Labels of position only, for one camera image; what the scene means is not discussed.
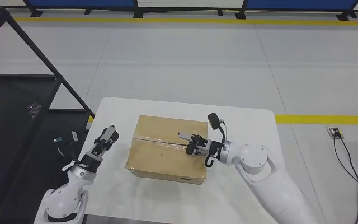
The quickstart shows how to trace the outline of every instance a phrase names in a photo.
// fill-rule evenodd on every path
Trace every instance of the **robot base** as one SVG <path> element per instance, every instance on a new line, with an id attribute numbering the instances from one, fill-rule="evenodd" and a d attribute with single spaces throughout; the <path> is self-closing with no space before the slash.
<path id="1" fill-rule="evenodd" d="M 48 198 L 50 197 L 50 195 L 52 194 L 53 191 L 54 191 L 53 189 L 50 189 L 43 196 L 39 210 L 37 211 L 37 215 L 36 215 L 34 224 L 51 223 L 48 219 L 48 214 L 46 212 L 46 204 L 47 204 Z M 82 223 L 83 217 L 84 217 L 84 210 L 86 210 L 87 202 L 88 202 L 88 191 L 84 190 L 83 194 L 81 196 L 81 202 L 79 204 L 79 209 L 78 209 L 76 217 L 70 221 L 67 221 L 67 222 L 57 222 L 57 223 L 59 223 L 59 224 L 80 224 L 80 223 Z"/>

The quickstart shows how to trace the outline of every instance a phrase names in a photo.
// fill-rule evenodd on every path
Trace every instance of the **cable connector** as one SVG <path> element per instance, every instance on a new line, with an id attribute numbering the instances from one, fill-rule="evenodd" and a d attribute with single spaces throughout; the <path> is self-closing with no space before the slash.
<path id="1" fill-rule="evenodd" d="M 62 138 L 61 137 L 58 137 L 58 138 L 55 138 L 54 139 L 54 142 L 61 142 L 62 141 Z"/>
<path id="2" fill-rule="evenodd" d="M 340 132 L 340 130 L 338 128 L 335 128 L 333 130 L 333 136 L 338 137 L 338 138 L 342 138 L 341 132 Z"/>

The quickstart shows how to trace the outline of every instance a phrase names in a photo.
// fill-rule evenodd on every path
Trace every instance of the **blue wall panel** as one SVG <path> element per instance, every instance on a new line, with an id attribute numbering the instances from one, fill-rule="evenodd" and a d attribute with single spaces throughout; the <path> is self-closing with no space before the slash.
<path id="1" fill-rule="evenodd" d="M 248 0 L 248 8 L 348 9 L 354 0 Z"/>
<path id="2" fill-rule="evenodd" d="M 30 0 L 34 6 L 133 6 L 133 0 Z"/>

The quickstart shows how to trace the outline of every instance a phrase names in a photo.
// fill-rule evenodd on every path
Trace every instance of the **white wall panel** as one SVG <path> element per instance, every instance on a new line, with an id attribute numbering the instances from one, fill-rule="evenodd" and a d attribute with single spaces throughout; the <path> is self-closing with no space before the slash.
<path id="1" fill-rule="evenodd" d="M 24 6 L 22 0 L 0 0 L 0 6 Z"/>
<path id="2" fill-rule="evenodd" d="M 139 7 L 241 8 L 243 0 L 138 0 Z"/>

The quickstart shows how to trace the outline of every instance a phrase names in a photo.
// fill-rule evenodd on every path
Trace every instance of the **white table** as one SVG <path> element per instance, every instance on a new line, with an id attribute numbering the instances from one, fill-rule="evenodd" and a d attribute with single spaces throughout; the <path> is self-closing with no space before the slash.
<path id="1" fill-rule="evenodd" d="M 215 161 L 202 185 L 136 178 L 126 168 L 139 115 L 207 122 L 216 112 L 228 126 L 228 140 L 264 144 L 284 165 L 274 114 L 269 110 L 104 98 L 80 158 L 102 130 L 114 125 L 119 140 L 106 152 L 88 186 L 87 214 L 165 223 L 276 223 L 260 206 L 234 166 Z M 208 137 L 221 140 L 209 126 Z"/>

